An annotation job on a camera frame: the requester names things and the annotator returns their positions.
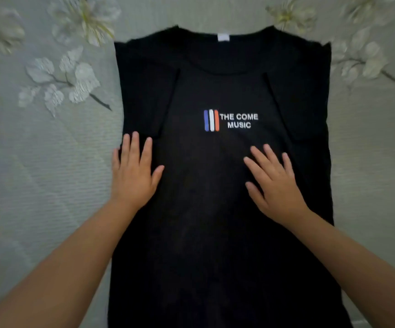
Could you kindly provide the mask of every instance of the blue stripe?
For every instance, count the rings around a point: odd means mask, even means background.
[[[208,110],[204,110],[205,131],[210,131],[208,127]]]

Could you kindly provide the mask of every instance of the finger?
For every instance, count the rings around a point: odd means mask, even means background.
[[[245,157],[243,160],[245,164],[248,166],[249,170],[251,171],[256,181],[260,184],[261,188],[265,189],[269,184],[269,182],[271,182],[270,177],[252,159]]]
[[[161,180],[162,172],[164,171],[164,166],[158,166],[152,174],[152,188],[153,192],[156,191],[159,181]]]
[[[130,136],[128,134],[123,136],[123,143],[121,145],[121,165],[127,165],[129,160],[129,141]]]
[[[132,133],[131,148],[129,149],[129,166],[138,166],[140,164],[140,139],[139,133]]]
[[[152,162],[152,138],[148,137],[141,153],[140,166],[150,168]]]
[[[284,161],[284,169],[286,173],[289,177],[294,178],[295,173],[293,171],[292,162],[290,161],[287,153],[282,153],[282,160]]]
[[[264,151],[266,152],[267,158],[269,159],[269,161],[271,161],[275,170],[280,174],[284,173],[285,171],[284,171],[283,166],[279,162],[277,155],[273,152],[273,150],[271,149],[269,144],[265,144],[263,148],[264,148]]]
[[[267,202],[263,198],[260,190],[251,182],[246,182],[246,188],[248,189],[249,197],[251,197],[258,209],[264,214],[264,210],[267,208]]]
[[[275,179],[275,177],[278,176],[278,172],[276,171],[275,167],[272,165],[271,161],[269,161],[269,159],[266,157],[266,155],[261,153],[258,148],[256,148],[255,146],[252,146],[251,153],[257,160],[260,167],[266,172],[266,174],[271,179]]]
[[[118,170],[120,169],[120,161],[118,160],[118,149],[117,148],[113,149],[113,158],[112,158],[112,162],[111,162],[111,169],[113,171],[113,174],[118,172]]]

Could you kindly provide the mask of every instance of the forearm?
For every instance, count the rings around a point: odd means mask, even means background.
[[[288,229],[322,262],[374,327],[395,328],[395,268],[313,212]]]
[[[135,215],[108,202],[0,303],[0,327],[77,327]]]

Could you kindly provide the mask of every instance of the hand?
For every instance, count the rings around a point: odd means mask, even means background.
[[[130,145],[129,141],[129,135],[124,135],[121,163],[118,159],[118,149],[114,149],[113,152],[111,200],[124,204],[126,209],[136,213],[154,195],[164,166],[158,166],[153,174],[150,174],[152,138],[146,139],[141,159],[138,132],[132,134]]]
[[[270,146],[264,146],[266,155],[254,146],[251,152],[259,165],[245,157],[245,164],[263,190],[264,196],[251,182],[246,182],[249,196],[258,209],[275,222],[288,227],[294,220],[305,216],[310,210],[295,182],[292,163],[287,153],[283,153],[284,167]]]

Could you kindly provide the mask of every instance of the black t-shirt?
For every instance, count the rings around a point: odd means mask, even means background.
[[[333,223],[326,125],[331,49],[268,27],[173,27],[115,43],[123,133],[166,169],[113,255],[110,327],[350,327],[337,282],[249,198],[249,148],[292,160],[308,206]]]

